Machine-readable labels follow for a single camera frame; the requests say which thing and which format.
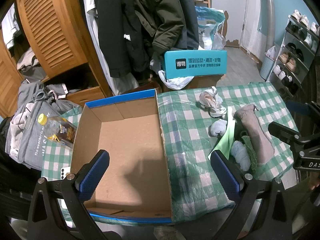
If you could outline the green checkered tablecloth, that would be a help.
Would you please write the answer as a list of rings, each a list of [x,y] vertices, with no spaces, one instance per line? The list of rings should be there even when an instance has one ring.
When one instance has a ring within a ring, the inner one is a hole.
[[[296,128],[285,102],[268,82],[219,87],[218,94],[233,110],[254,104],[264,131],[277,122]],[[157,97],[169,166],[174,223],[187,222],[231,205],[209,163],[217,140],[209,135],[213,118],[196,102],[200,89],[167,92]]]

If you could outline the taupe long sock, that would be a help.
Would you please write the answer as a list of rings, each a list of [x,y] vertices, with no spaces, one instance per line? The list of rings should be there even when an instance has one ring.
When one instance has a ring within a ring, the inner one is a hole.
[[[260,126],[255,109],[254,104],[245,105],[235,112],[235,117],[240,120],[247,131],[253,150],[257,155],[257,163],[261,166],[268,163],[274,156],[274,148]]]

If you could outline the light blue waste bin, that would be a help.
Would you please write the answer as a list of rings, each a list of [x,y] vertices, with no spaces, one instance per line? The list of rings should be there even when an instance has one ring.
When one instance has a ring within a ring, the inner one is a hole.
[[[265,53],[265,57],[260,69],[260,76],[266,81],[272,71],[274,65],[274,59],[267,56]]]

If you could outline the grey clothes pile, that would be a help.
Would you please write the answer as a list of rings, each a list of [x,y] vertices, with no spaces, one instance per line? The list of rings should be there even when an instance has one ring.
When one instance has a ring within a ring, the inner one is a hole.
[[[28,168],[41,170],[47,139],[44,128],[37,121],[41,113],[47,117],[61,116],[82,107],[68,100],[58,99],[62,87],[40,82],[24,81],[18,90],[17,111],[10,121],[4,152],[14,161]]]

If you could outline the metal shoe rack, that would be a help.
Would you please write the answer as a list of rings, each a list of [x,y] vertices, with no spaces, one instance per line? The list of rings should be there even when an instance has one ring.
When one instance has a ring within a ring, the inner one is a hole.
[[[266,80],[289,100],[297,93],[310,70],[319,45],[319,25],[297,9],[288,16],[280,47],[273,47]]]

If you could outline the white smartphone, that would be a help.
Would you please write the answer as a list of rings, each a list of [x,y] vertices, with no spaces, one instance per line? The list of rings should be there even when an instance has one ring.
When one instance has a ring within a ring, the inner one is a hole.
[[[64,179],[67,175],[70,174],[70,171],[71,171],[70,166],[62,167],[60,170],[60,179]]]

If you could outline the white plastic bag bundle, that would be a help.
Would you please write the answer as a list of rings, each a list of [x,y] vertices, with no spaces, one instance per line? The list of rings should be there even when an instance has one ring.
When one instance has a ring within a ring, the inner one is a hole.
[[[235,159],[236,163],[240,165],[240,168],[244,172],[247,172],[250,169],[251,160],[247,152],[247,148],[242,142],[233,142],[230,154]]]

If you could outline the patterned plastic bag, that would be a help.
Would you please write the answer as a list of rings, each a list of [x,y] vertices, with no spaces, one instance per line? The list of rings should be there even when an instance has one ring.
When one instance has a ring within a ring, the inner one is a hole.
[[[199,96],[201,108],[206,110],[212,118],[218,118],[227,113],[227,108],[222,105],[223,99],[218,95],[215,86],[204,90]]]

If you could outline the white plastic bag under box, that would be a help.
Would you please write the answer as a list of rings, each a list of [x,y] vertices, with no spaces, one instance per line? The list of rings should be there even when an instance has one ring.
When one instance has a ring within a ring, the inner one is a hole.
[[[172,90],[182,90],[194,78],[194,76],[188,76],[188,77],[177,77],[173,79],[167,79],[165,77],[165,71],[163,70],[159,70],[158,75],[161,81],[163,82],[163,84],[165,85],[165,87]]]

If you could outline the hanging dark jackets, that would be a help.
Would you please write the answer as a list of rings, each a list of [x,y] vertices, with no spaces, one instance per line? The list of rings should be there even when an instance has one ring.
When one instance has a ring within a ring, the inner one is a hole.
[[[194,0],[83,0],[85,18],[114,95],[161,70],[170,50],[199,47]]]

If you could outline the brown cardboard box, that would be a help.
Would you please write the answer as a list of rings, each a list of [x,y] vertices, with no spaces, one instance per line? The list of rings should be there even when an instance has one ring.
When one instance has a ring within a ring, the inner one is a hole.
[[[196,88],[209,88],[212,86],[216,86],[217,82],[220,81],[223,77],[225,77],[225,74],[223,75],[205,75],[205,76],[195,76],[193,80],[182,90],[184,89],[196,89]],[[161,81],[161,89],[162,92],[170,92],[174,91],[172,89],[168,89],[165,87],[163,82]]]

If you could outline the wooden louvered cabinet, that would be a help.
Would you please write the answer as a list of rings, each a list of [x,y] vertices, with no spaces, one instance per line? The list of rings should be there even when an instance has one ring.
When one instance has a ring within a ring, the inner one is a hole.
[[[98,60],[80,0],[1,0],[1,16],[17,6],[24,41],[12,56],[1,42],[1,117],[17,110],[18,89],[23,76],[17,59],[23,49],[32,48],[44,69],[43,82],[60,81],[78,86],[66,96],[74,103],[85,103],[113,95]]]

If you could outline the yellow cap drink bottle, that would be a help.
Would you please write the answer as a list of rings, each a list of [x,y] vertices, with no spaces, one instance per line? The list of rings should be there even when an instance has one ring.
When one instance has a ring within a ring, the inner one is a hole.
[[[77,127],[60,116],[48,117],[41,113],[37,119],[46,138],[57,144],[73,148]]]

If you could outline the blue cardboard shoebox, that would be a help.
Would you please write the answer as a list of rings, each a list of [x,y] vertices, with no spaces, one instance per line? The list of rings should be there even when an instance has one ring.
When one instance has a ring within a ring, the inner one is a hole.
[[[93,219],[113,224],[170,224],[169,169],[154,89],[85,104],[71,171],[78,172],[99,150],[106,150],[110,161],[85,202]]]

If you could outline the blue plastic bag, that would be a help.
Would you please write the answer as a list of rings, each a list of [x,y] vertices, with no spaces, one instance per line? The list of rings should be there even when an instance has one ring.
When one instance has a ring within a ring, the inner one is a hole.
[[[223,10],[195,7],[199,30],[199,50],[224,50],[226,41],[218,31],[225,22]]]

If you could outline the light blue sock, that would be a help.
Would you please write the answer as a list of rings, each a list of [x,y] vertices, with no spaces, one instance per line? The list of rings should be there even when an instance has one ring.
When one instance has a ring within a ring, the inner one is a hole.
[[[227,121],[219,119],[210,126],[209,133],[212,137],[222,137],[225,134],[226,129]]]

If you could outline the green glitter scrub cloth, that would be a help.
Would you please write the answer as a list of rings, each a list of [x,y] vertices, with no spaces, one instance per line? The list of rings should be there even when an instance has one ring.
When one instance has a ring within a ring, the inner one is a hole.
[[[257,155],[255,153],[255,150],[253,149],[253,145],[251,143],[250,137],[248,135],[244,135],[241,137],[241,139],[249,155],[249,159],[251,162],[251,171],[253,172],[253,174],[255,174],[258,168],[258,160],[257,160]]]

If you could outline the teal printed box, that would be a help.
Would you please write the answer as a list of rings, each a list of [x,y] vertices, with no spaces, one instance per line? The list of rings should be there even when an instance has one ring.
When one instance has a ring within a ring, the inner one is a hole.
[[[166,79],[223,75],[227,72],[226,50],[176,50],[164,54]]]

